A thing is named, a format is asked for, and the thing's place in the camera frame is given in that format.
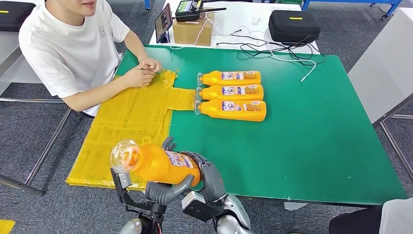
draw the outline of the yellow mat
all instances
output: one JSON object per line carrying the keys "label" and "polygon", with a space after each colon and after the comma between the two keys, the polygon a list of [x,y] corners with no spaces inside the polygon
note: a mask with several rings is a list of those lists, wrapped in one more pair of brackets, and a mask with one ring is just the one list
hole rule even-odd
{"label": "yellow mat", "polygon": [[0,234],[9,234],[16,222],[0,219]]}
{"label": "yellow mat", "polygon": [[[127,89],[104,102],[85,138],[66,182],[69,185],[113,188],[109,155],[118,142],[161,145],[169,134],[172,110],[193,110],[195,90],[173,88],[177,75],[162,71],[145,88]],[[146,182],[131,175],[132,190]]]}

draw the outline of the black storage case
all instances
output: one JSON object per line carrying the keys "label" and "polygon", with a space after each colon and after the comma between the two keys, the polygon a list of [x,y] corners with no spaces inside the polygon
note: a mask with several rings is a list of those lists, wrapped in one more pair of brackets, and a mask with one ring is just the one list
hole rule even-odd
{"label": "black storage case", "polygon": [[0,1],[0,31],[18,32],[35,6],[27,2]]}
{"label": "black storage case", "polygon": [[311,43],[320,34],[320,25],[311,12],[275,10],[268,23],[273,41]]}

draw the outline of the gray carpet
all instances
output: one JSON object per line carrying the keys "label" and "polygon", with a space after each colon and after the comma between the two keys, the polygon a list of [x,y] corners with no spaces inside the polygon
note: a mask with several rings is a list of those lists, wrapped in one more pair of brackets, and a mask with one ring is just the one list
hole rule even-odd
{"label": "gray carpet", "polygon": [[[148,43],[153,31],[152,22],[163,2],[152,1],[149,13],[143,10],[141,0],[112,0],[110,3],[113,11],[144,43]],[[404,1],[402,5],[410,6],[411,3]],[[378,6],[370,7],[368,4],[311,3],[309,11],[316,13],[322,25],[322,34],[317,42],[319,48],[326,54],[339,55],[347,71],[387,22],[380,19],[383,13]],[[118,49],[124,51],[125,47],[119,44]],[[12,84],[3,96],[46,98],[49,94],[43,85]],[[0,173],[23,181],[66,108],[65,105],[55,104],[0,102]],[[401,112],[413,114],[413,106],[409,105]],[[91,120],[79,120],[71,113],[33,184],[47,189],[44,197],[33,197],[0,185],[0,218],[17,222],[13,234],[113,234],[134,217],[133,213],[124,211],[113,190],[70,187],[64,182],[90,124]],[[413,122],[391,119],[388,125],[413,165]],[[380,129],[376,131],[406,192],[413,196],[413,183],[409,181],[383,132]],[[136,199],[142,198],[141,193],[132,194]],[[326,234],[331,218],[357,209],[310,204],[289,212],[284,210],[281,202],[274,200],[242,199],[242,202],[250,215],[253,230],[258,234]],[[211,223],[197,221],[180,210],[178,201],[168,208],[165,233],[213,233]]]}

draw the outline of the person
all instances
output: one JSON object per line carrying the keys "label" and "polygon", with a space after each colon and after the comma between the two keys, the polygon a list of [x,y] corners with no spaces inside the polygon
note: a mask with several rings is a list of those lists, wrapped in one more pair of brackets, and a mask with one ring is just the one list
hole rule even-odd
{"label": "person", "polygon": [[413,198],[341,214],[330,221],[329,234],[411,234]]}
{"label": "person", "polygon": [[[123,41],[139,65],[113,80],[120,61],[114,42]],[[23,23],[19,44],[50,94],[88,117],[121,91],[148,86],[162,69],[106,0],[48,0]]]}

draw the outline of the metal table frame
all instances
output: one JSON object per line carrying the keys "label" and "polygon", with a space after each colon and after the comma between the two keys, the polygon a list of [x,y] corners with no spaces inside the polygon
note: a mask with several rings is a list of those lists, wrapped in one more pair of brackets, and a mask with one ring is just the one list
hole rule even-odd
{"label": "metal table frame", "polygon": [[407,174],[409,175],[410,179],[413,181],[413,169],[410,166],[409,162],[407,161],[406,157],[403,155],[403,152],[401,151],[401,149],[397,145],[396,140],[394,139],[393,135],[391,134],[389,128],[387,127],[387,125],[385,123],[385,121],[389,118],[413,119],[413,116],[410,116],[410,115],[396,115],[396,112],[401,110],[411,100],[413,100],[413,94],[411,94],[404,101],[402,101],[400,104],[398,104],[393,109],[391,109],[388,113],[386,113],[381,118],[379,118],[376,122],[374,122],[373,127],[377,127],[377,126],[380,125],[380,127],[383,129],[384,134],[386,135],[387,139],[390,141],[394,151],[396,152],[396,154],[399,157],[401,163],[403,164],[403,167],[406,169]]}
{"label": "metal table frame", "polygon": [[383,20],[392,15],[393,11],[399,6],[401,0],[303,0],[302,10],[306,11],[308,5],[312,1],[323,1],[323,2],[349,2],[349,3],[368,3],[370,6],[374,6],[376,3],[388,3],[391,5],[390,9],[381,17]]}
{"label": "metal table frame", "polygon": [[[0,80],[1,77],[6,74],[6,72],[9,70],[11,66],[19,59],[21,56],[21,50],[20,48],[16,48],[7,58],[0,64]],[[28,102],[28,103],[64,103],[60,99],[15,99],[15,98],[6,98],[6,97],[0,97],[0,101],[7,101],[7,102]],[[52,148],[54,142],[56,141],[57,137],[59,136],[63,125],[65,124],[67,118],[69,117],[69,114],[71,112],[71,109],[68,108],[66,113],[63,115],[62,120],[60,121],[59,125],[57,126],[55,132],[53,133],[52,137],[50,138],[49,142],[46,145],[46,148],[43,150],[43,153],[40,155],[38,158],[34,168],[30,172],[29,176],[26,178],[26,181],[24,183],[19,182],[15,179],[12,179],[10,177],[7,177],[5,175],[0,174],[0,183],[21,189],[23,191],[26,191],[30,194],[37,195],[37,196],[43,196],[45,191],[36,189],[31,186],[35,176],[37,175],[40,167],[42,166],[44,160],[46,159],[46,156],[50,152],[50,149]]]}

